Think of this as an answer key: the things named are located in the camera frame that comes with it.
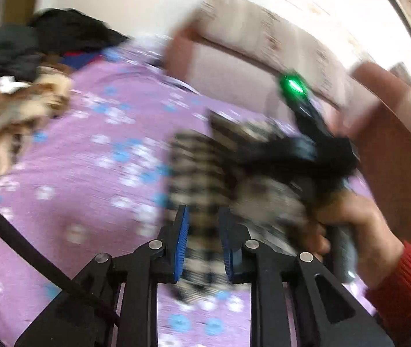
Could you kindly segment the red knit sleeve forearm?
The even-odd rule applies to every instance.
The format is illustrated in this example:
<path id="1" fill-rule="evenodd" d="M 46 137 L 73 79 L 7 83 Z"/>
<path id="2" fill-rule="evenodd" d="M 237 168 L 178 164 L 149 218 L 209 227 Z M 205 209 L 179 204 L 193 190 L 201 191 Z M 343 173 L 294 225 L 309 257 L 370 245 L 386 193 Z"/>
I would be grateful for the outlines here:
<path id="1" fill-rule="evenodd" d="M 384 328 L 398 346 L 411 342 L 411 244 L 404 251 L 396 268 L 382 282 L 368 289 L 366 298 L 382 319 Z"/>

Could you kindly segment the right hand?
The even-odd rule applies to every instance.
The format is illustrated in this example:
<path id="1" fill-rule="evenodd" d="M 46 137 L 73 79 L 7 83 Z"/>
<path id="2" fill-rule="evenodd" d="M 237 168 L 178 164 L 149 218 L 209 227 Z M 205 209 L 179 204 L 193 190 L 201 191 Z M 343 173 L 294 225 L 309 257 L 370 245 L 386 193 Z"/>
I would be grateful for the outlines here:
<path id="1" fill-rule="evenodd" d="M 391 232 L 374 201 L 350 190 L 340 190 L 313 209 L 302 231 L 302 245 L 321 259 L 331 250 L 328 226 L 348 226 L 357 249 L 357 274 L 365 285 L 378 287 L 396 269 L 405 246 Z"/>

